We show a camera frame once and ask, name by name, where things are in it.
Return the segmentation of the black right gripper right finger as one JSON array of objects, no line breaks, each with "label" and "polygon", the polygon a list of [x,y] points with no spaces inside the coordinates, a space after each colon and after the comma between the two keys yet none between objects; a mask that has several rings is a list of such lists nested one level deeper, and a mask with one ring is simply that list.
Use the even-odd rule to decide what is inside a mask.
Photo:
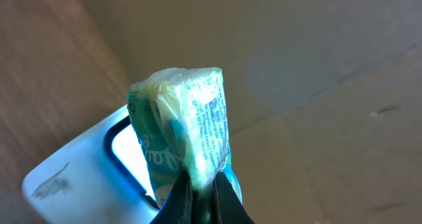
[{"label": "black right gripper right finger", "polygon": [[213,181],[211,223],[255,224],[223,172],[219,172]]}]

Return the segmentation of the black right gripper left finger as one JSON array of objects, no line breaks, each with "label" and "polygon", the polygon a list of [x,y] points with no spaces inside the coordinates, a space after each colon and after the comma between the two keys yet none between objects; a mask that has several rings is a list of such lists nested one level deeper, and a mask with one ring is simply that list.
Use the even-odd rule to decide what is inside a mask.
[{"label": "black right gripper left finger", "polygon": [[150,224],[191,224],[193,222],[193,188],[189,174],[183,171]]}]

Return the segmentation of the teal tissue pack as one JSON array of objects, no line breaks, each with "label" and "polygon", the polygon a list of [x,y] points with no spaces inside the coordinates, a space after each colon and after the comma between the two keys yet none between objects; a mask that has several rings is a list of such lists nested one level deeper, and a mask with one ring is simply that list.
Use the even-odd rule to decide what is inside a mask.
[{"label": "teal tissue pack", "polygon": [[220,68],[155,72],[129,88],[127,101],[158,206],[163,206],[182,171],[188,172],[196,191],[205,189],[217,173],[223,172],[237,197],[242,197],[231,167]]}]

